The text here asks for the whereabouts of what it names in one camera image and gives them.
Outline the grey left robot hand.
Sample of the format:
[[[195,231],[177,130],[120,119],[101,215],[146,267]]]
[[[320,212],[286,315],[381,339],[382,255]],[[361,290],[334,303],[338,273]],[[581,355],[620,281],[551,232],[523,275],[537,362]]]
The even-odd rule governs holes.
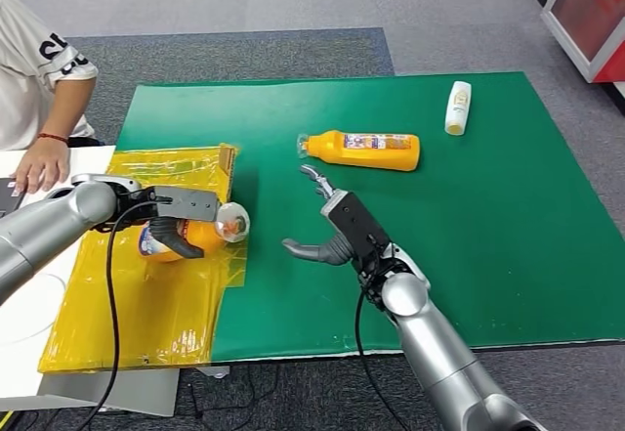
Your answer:
[[[148,223],[142,248],[146,255],[161,262],[203,258],[203,248],[187,239],[188,226],[188,221],[183,219],[153,218]]]

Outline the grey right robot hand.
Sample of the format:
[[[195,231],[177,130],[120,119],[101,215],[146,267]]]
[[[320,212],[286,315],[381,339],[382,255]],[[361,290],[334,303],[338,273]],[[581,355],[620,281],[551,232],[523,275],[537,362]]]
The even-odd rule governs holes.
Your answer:
[[[303,164],[300,166],[299,170],[315,182],[315,191],[323,196],[325,201],[320,210],[320,214],[327,220],[329,220],[329,212],[332,209],[347,195],[346,191],[334,187],[326,176],[311,165]],[[289,254],[295,258],[332,266],[344,265],[354,256],[351,245],[343,233],[338,229],[336,229],[334,236],[322,244],[302,244],[291,238],[283,239],[281,244]]]

